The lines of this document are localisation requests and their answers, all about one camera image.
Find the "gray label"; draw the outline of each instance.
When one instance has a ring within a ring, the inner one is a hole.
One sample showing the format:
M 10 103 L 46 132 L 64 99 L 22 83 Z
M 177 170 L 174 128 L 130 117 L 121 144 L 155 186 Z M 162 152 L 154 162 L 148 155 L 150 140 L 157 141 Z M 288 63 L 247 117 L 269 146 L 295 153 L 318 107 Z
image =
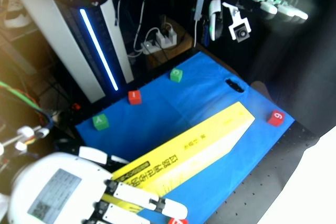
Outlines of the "gray label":
M 46 224 L 54 224 L 81 180 L 59 169 L 39 193 L 28 213 Z

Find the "green cube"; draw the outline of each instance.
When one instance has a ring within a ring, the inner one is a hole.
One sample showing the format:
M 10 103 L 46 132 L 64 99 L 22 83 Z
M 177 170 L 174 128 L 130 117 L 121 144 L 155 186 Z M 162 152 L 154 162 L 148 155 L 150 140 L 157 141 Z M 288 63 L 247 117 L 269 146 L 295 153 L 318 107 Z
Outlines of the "green cube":
M 182 79 L 183 71 L 177 68 L 173 68 L 170 72 L 170 80 L 175 82 L 180 82 Z
M 107 117 L 104 114 L 94 116 L 92 118 L 92 121 L 97 131 L 104 130 L 110 126 L 109 121 L 107 120 Z

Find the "qr code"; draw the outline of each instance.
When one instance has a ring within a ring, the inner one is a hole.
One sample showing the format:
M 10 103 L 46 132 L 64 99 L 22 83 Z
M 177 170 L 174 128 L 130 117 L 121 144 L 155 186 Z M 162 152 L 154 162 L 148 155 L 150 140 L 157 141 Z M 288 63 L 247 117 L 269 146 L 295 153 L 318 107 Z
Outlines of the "qr code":
M 35 207 L 32 215 L 35 216 L 37 219 L 44 220 L 49 209 L 50 209 L 49 205 L 40 201 Z

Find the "robotic hand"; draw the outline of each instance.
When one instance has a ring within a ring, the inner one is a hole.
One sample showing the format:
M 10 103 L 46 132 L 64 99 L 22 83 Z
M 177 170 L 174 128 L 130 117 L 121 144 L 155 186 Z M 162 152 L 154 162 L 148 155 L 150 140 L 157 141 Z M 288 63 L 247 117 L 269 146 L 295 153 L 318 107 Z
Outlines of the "robotic hand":
M 212 0 L 209 6 L 209 33 L 212 41 L 218 39 L 223 30 L 223 7 L 229 9 L 233 23 L 229 26 L 232 40 L 241 42 L 249 38 L 251 28 L 247 18 L 241 18 L 239 9 L 253 12 L 261 18 L 270 20 L 274 17 L 283 22 L 302 24 L 308 14 L 296 8 L 293 0 Z
M 94 152 L 96 163 L 102 157 L 99 152 Z M 150 224 L 101 199 L 103 194 L 175 219 L 187 216 L 184 205 L 111 180 L 110 172 L 91 161 L 53 153 L 25 168 L 15 179 L 8 220 L 15 224 Z

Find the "floor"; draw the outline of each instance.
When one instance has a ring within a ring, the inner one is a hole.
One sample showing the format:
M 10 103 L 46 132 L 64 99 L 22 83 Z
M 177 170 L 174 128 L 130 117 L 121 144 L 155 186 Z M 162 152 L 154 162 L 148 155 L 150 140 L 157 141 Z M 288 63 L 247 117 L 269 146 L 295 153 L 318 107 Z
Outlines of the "floor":
M 295 122 L 206 224 L 255 224 L 284 188 L 303 152 L 318 141 Z

